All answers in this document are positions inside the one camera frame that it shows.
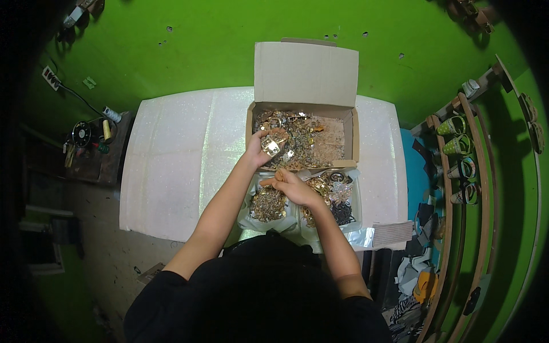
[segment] hand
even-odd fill
[[[265,137],[268,131],[259,130],[251,136],[248,148],[244,155],[248,156],[251,163],[257,169],[271,160],[271,157],[261,149],[261,138]]]
[[[267,184],[271,184],[274,188],[283,192],[293,203],[307,207],[320,203],[326,207],[320,195],[294,173],[280,168],[277,174],[269,179]]]

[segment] person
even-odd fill
[[[254,172],[270,159],[261,150],[265,135],[252,135],[191,237],[134,300],[124,318],[128,342],[392,341],[331,211],[287,170],[272,186],[310,208],[331,276],[310,246],[276,232],[218,258]]]

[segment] white fabric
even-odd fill
[[[124,162],[120,228],[187,241],[244,152],[253,100],[253,87],[233,87],[142,101]],[[362,225],[405,221],[406,168],[395,106],[357,95],[356,109]],[[405,247],[406,242],[388,246]]]

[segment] box lid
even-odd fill
[[[256,102],[354,107],[357,83],[358,51],[315,43],[255,43]]]

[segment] concrete floor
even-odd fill
[[[117,190],[66,183],[64,209],[82,222],[84,273],[92,296],[110,319],[118,342],[124,342],[122,320],[144,285],[139,274],[168,263],[183,243],[119,229]],[[357,253],[362,264],[362,253]]]

